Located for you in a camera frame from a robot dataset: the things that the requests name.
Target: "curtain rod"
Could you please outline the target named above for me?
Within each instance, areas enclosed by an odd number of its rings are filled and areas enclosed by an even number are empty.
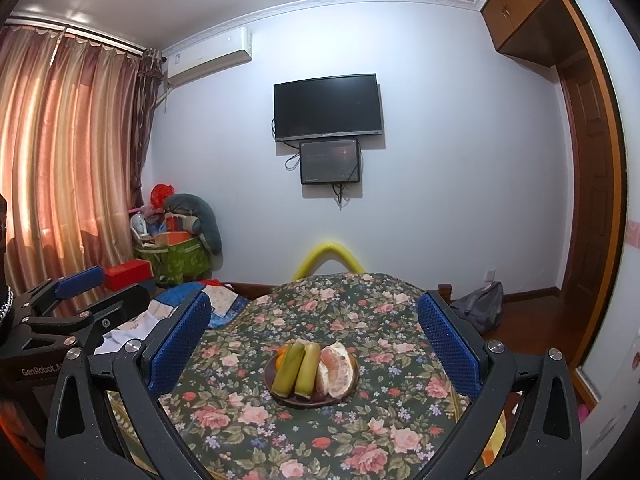
[[[100,30],[95,30],[94,28],[89,27],[81,27],[76,23],[68,23],[46,16],[11,13],[5,24],[31,25],[32,27],[45,27],[51,28],[52,30],[63,30],[66,28],[67,32],[75,34],[76,36],[81,36],[82,38],[87,38],[88,40],[100,41],[101,43],[108,44],[109,46],[114,46],[115,48],[118,48],[120,50],[126,50],[127,52],[136,54],[137,56],[141,56],[145,51],[145,47],[141,45],[122,40],[121,38],[117,38],[110,34],[105,34]]]

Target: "floral tablecloth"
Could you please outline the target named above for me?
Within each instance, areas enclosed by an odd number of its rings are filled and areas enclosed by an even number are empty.
[[[417,323],[422,293],[386,274],[311,276],[277,287],[233,326],[205,333],[162,405],[217,478],[412,478],[468,402],[453,390]],[[264,367],[296,337],[322,346],[338,340],[356,356],[353,397],[319,410],[274,401]],[[143,453],[133,451],[143,463]]]

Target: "brown plate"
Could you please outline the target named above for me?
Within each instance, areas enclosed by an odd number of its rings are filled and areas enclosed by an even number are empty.
[[[273,356],[273,358],[267,363],[266,367],[264,368],[264,384],[266,384],[269,393],[273,396],[274,399],[276,399],[281,404],[290,406],[292,408],[321,408],[322,406],[328,406],[329,404],[335,404],[336,402],[343,402],[344,399],[349,397],[355,391],[356,384],[358,384],[358,362],[356,361],[354,356],[349,355],[349,357],[351,358],[351,364],[353,365],[353,382],[341,399],[334,399],[330,395],[322,396],[318,393],[314,393],[311,399],[299,397],[294,393],[291,393],[291,395],[286,398],[279,397],[274,394],[273,390],[271,389],[271,385],[273,384],[273,380],[276,377],[276,359],[278,358],[277,355]]]

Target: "wooden door frame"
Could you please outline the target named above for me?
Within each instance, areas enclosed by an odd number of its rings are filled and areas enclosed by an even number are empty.
[[[584,335],[580,341],[574,358],[569,364],[571,370],[572,382],[574,386],[583,397],[587,405],[592,408],[596,405],[597,400],[594,398],[590,391],[590,388],[584,383],[579,374],[576,373],[576,368],[579,367],[586,358],[588,351],[591,349],[591,345],[597,335],[598,329],[602,323],[602,319],[607,311],[609,305],[609,299],[613,290],[613,286],[618,275],[618,267],[620,263],[620,254],[622,253],[622,245],[624,242],[625,222],[626,222],[626,156],[625,145],[622,133],[622,125],[620,122],[620,115],[618,113],[618,104],[616,97],[609,79],[609,73],[607,72],[604,60],[600,54],[600,50],[597,47],[595,39],[591,35],[591,31],[586,24],[586,21],[572,0],[561,0],[564,3],[567,11],[569,12],[575,26],[584,43],[584,50],[591,61],[595,78],[600,89],[600,92],[604,101],[604,113],[607,122],[607,129],[609,131],[609,140],[611,145],[612,156],[612,219],[611,219],[611,233],[609,243],[607,247],[607,255],[605,260],[604,275],[600,288],[596,295],[596,301],[591,311],[590,319],[585,329]],[[577,146],[575,139],[574,118],[572,115],[571,104],[568,102],[568,92],[566,85],[563,81],[562,92],[564,94],[565,102],[567,104],[567,111],[569,115],[569,122],[571,128],[572,137],[572,152],[574,154],[574,168],[579,168],[580,161],[577,155]],[[567,259],[567,269],[565,270],[564,280],[562,282],[562,291],[565,291],[567,286],[568,277],[568,264],[571,261],[572,254],[574,252],[575,244],[575,220],[577,218],[577,200],[578,200],[578,172],[574,170],[574,218],[572,224],[572,234],[569,248],[569,258]]]

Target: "white wall-mounted air conditioner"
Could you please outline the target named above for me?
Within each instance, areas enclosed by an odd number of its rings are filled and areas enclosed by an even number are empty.
[[[246,27],[212,36],[169,56],[167,79],[178,86],[204,75],[251,61],[251,34]]]

